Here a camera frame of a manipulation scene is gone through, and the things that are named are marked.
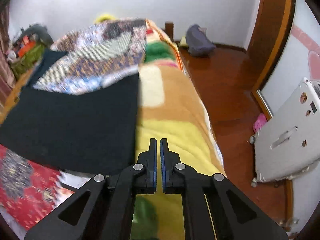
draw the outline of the silver screw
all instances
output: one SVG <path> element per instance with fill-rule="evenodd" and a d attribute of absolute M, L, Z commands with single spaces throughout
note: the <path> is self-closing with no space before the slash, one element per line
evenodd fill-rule
<path fill-rule="evenodd" d="M 101 182 L 101 181 L 104 180 L 104 175 L 98 174 L 98 175 L 94 176 L 94 180 L 95 180 L 96 182 Z"/>
<path fill-rule="evenodd" d="M 185 167 L 186 167 L 186 166 L 185 166 L 183 163 L 177 163 L 177 164 L 176 164 L 176 169 L 177 169 L 177 170 L 180 170 L 180 171 L 181 171 L 181 170 L 184 170 Z"/>
<path fill-rule="evenodd" d="M 217 181 L 222 181 L 224 179 L 224 176 L 221 173 L 216 173 L 213 177 Z"/>
<path fill-rule="evenodd" d="M 136 171 L 142 170 L 143 169 L 143 165 L 141 163 L 136 163 L 135 165 L 133 165 L 133 168 Z"/>

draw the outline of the pink curtain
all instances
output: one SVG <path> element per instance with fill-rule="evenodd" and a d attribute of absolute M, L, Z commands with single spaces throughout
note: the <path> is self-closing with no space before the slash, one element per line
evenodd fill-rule
<path fill-rule="evenodd" d="M 7 5 L 0 14 L 0 112 L 15 84 L 14 75 L 4 56 L 9 46 L 8 27 L 9 6 Z"/>

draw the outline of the dark gray backpack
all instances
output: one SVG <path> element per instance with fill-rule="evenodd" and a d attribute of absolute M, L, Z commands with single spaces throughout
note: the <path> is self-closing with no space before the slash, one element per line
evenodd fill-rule
<path fill-rule="evenodd" d="M 188 51 L 193 57 L 206 56 L 216 47 L 199 28 L 200 26 L 197 24 L 192 25 L 186 34 L 186 42 L 189 46 Z"/>

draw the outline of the reddish brown floor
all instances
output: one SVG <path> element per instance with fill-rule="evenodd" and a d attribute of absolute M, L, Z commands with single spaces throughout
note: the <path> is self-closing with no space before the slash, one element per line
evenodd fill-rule
<path fill-rule="evenodd" d="M 186 50 L 181 53 L 209 113 L 229 180 L 276 222 L 284 220 L 284 185 L 250 185 L 254 177 L 254 149 L 247 141 L 261 113 L 251 88 L 261 70 L 241 51 L 217 48 L 208 58 L 193 58 Z"/>

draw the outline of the black garment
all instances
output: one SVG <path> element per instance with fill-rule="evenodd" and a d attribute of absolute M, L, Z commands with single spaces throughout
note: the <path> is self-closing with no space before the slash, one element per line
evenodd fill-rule
<path fill-rule="evenodd" d="M 39 78 L 43 76 L 43 74 L 51 67 L 53 63 L 55 63 L 58 59 L 62 58 L 68 54 L 66 51 L 53 51 L 49 49 L 45 49 L 41 63 L 39 66 L 35 68 L 33 73 L 30 75 L 30 79 L 26 83 L 26 86 L 34 85 Z"/>
<path fill-rule="evenodd" d="M 139 75 L 75 96 L 25 87 L 0 143 L 40 164 L 114 175 L 134 162 Z"/>

